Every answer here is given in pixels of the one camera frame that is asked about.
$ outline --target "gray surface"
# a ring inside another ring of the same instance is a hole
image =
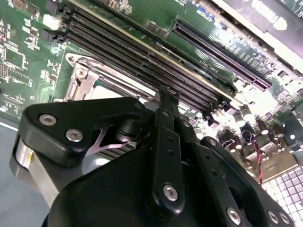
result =
[[[17,127],[0,118],[0,122]],[[9,159],[16,132],[0,125],[0,226],[41,227],[49,208],[42,195],[14,178]]]

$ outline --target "black mechanical arm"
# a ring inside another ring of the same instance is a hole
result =
[[[39,104],[22,115],[10,167],[51,207],[47,227],[293,227],[213,138],[199,141],[178,95]],[[83,175],[85,156],[136,148]]]

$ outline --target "screw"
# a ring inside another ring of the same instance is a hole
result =
[[[139,109],[139,110],[142,109],[141,103],[139,103],[139,102],[136,102],[136,103],[134,104],[134,106],[135,106],[137,109]]]
[[[163,111],[163,115],[166,116],[166,117],[169,117],[169,114],[167,112],[164,112],[164,111]]]
[[[85,71],[84,69],[82,69],[82,68],[76,69],[75,74],[76,74],[76,77],[78,77],[78,78],[80,78],[80,79],[85,78],[86,75],[87,75],[87,74],[86,74],[86,71]]]
[[[267,214],[268,214],[268,216],[270,217],[270,219],[271,219],[274,223],[276,223],[276,224],[279,223],[279,219],[277,218],[277,216],[276,216],[273,212],[268,211]]]
[[[209,142],[211,145],[216,146],[216,142],[214,140],[210,139]]]
[[[71,142],[80,142],[83,140],[83,134],[77,129],[69,129],[65,134],[66,138]]]
[[[52,126],[57,123],[57,119],[50,114],[43,114],[39,117],[41,124]]]
[[[177,190],[169,184],[164,185],[163,192],[165,197],[170,201],[176,201],[178,199]]]
[[[75,61],[75,58],[73,56],[71,56],[68,58],[68,60],[73,62],[73,61]]]
[[[227,208],[226,210],[228,217],[232,220],[233,223],[236,225],[241,224],[241,218],[239,214],[231,207]]]
[[[282,220],[283,220],[286,224],[290,224],[290,221],[289,221],[288,217],[287,217],[284,213],[280,212],[279,214],[280,214]]]
[[[190,127],[190,124],[186,121],[183,121],[183,124],[186,126],[186,127]]]

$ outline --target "black metal bracket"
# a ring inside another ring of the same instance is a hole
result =
[[[130,97],[32,105],[24,110],[18,133],[24,144],[52,161],[76,166],[95,142],[94,130],[102,129],[105,135],[111,125],[140,118],[145,111],[143,104]],[[42,124],[39,117],[43,114],[53,116],[56,124]],[[70,129],[81,132],[82,140],[68,140],[66,132]]]
[[[26,149],[56,165],[78,166],[92,145],[137,142],[137,149],[66,186],[53,203],[50,227],[121,226],[128,221],[139,227],[155,220],[172,227],[294,226],[215,139],[198,140],[190,123],[180,117],[178,95],[166,88],[159,95],[155,113],[135,98],[41,104],[24,111],[18,138]],[[41,123],[42,114],[56,122]],[[82,139],[68,140],[69,129],[80,131]],[[31,163],[27,168],[35,173]],[[107,218],[109,211],[119,218]]]

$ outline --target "green circuit board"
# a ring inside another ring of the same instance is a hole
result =
[[[298,17],[303,17],[303,0],[279,0]]]
[[[102,15],[102,9],[92,6],[88,0],[70,0],[72,1]],[[272,69],[271,62],[262,53],[251,48],[248,43],[224,25],[216,23],[211,13],[198,8],[190,1],[121,0],[116,4],[115,7],[122,14],[145,29],[150,30],[153,28],[150,24],[155,25],[156,35],[199,61],[221,80],[230,82],[235,78],[230,71],[171,34],[173,21],[176,17],[181,17],[214,42],[222,44],[273,83],[269,93],[276,100],[277,105],[271,108],[272,114],[280,116],[301,100],[297,93],[290,93],[293,87],[286,87],[292,86],[291,82],[283,82],[275,75],[268,74]],[[22,111],[28,105],[52,102],[64,97],[72,72],[71,65],[65,60],[65,54],[69,52],[88,54],[71,43],[50,43],[41,37],[42,29],[47,28],[43,24],[43,15],[49,14],[45,5],[46,0],[0,1],[2,11],[0,15],[0,88],[3,90],[0,109],[5,110],[0,112],[0,116],[15,122],[19,121]],[[162,48],[149,38],[129,29],[127,25],[119,23],[115,18],[111,18],[111,22],[158,51],[162,51]],[[254,97],[249,92],[244,92],[242,96],[250,97],[252,102],[254,101]],[[279,104],[283,100],[287,101],[286,105]]]

